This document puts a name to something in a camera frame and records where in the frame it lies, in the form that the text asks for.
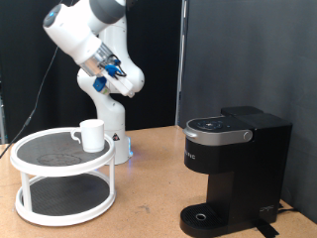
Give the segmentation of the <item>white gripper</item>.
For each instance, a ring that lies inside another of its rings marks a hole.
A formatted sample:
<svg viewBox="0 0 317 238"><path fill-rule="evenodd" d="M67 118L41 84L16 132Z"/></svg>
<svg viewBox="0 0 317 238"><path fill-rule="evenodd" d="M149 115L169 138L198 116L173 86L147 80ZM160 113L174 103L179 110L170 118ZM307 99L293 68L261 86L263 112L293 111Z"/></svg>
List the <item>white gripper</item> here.
<svg viewBox="0 0 317 238"><path fill-rule="evenodd" d="M133 91L133 84L126 78L126 74L118 71L111 76L105 71L105 77L107 79L107 86L111 93L121 93L124 96L133 98L135 92Z"/></svg>

